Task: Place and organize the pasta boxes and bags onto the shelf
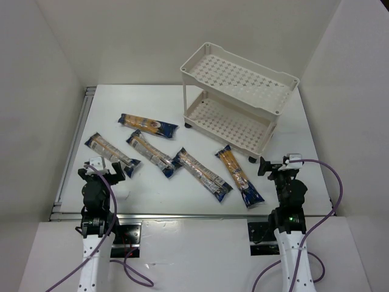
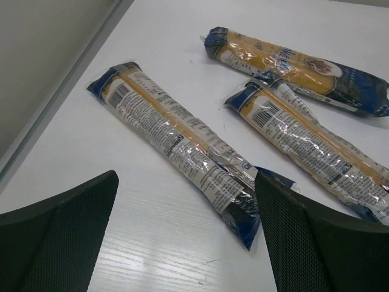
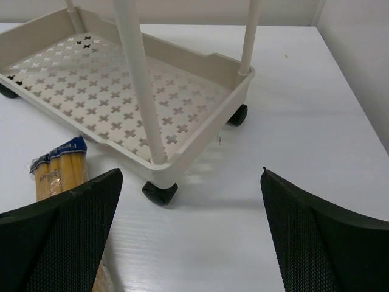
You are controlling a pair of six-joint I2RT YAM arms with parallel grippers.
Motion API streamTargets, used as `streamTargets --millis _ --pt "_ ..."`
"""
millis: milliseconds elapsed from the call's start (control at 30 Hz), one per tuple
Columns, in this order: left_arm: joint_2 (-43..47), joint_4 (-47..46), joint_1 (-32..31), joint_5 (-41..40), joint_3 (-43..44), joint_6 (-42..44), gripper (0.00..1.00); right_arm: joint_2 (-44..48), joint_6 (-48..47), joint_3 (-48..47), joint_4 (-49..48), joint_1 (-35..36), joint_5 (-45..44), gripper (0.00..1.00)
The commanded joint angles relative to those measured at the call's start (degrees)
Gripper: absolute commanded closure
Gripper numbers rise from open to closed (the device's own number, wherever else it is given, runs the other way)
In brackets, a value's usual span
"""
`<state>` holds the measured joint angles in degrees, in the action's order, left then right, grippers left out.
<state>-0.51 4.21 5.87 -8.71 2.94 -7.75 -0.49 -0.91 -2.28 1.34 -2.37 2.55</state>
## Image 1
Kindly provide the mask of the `spaghetti bag yellow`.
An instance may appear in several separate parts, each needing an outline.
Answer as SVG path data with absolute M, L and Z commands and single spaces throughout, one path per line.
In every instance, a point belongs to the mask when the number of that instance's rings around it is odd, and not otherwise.
M 174 138 L 175 132 L 179 128 L 178 125 L 172 123 L 125 113 L 121 114 L 120 118 L 118 119 L 118 123 L 125 127 L 144 131 L 155 136 L 164 137 L 166 139 Z
M 222 161 L 230 173 L 247 208 L 265 202 L 264 198 L 259 194 L 242 170 L 232 153 L 230 145 L 226 145 L 223 149 L 218 151 L 215 156 Z

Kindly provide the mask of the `spaghetti bag yellow front top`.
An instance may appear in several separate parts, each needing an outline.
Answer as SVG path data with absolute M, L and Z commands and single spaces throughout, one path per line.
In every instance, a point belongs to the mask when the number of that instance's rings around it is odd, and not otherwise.
M 155 136 L 164 137 L 166 139 L 174 138 L 175 132 L 179 128 L 178 125 L 172 123 L 125 113 L 121 114 L 120 118 L 118 119 L 118 123 L 125 127 L 144 131 Z

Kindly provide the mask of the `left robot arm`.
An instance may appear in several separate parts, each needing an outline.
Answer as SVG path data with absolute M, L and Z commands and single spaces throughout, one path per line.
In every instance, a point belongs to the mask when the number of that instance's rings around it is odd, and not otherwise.
M 81 190 L 81 235 L 83 266 L 78 291 L 108 291 L 109 261 L 112 244 L 119 234 L 119 221 L 110 210 L 111 186 L 125 180 L 118 162 L 111 173 L 103 157 L 91 158 L 78 175 L 86 182 Z

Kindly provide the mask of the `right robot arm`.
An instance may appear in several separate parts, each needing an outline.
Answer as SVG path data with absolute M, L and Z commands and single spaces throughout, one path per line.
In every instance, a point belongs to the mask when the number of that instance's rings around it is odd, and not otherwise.
M 283 291 L 315 291 L 304 239 L 303 204 L 308 188 L 296 178 L 303 166 L 301 158 L 300 154 L 290 154 L 280 163 L 261 158 L 258 169 L 258 176 L 270 173 L 267 178 L 274 182 L 277 193 L 279 206 L 272 210 L 268 222 L 280 252 Z

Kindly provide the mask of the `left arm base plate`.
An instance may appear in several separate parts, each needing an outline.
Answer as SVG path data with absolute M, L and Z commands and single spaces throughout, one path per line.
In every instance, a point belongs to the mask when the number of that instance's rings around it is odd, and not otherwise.
M 112 259 L 123 259 L 130 252 L 129 258 L 140 257 L 141 224 L 124 224 L 118 228 L 111 249 Z

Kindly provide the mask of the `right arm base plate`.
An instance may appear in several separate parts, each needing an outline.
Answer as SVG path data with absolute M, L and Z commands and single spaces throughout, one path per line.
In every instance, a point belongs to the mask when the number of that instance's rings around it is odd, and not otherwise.
M 247 228 L 251 256 L 272 256 L 280 254 L 278 243 L 268 222 L 248 222 Z

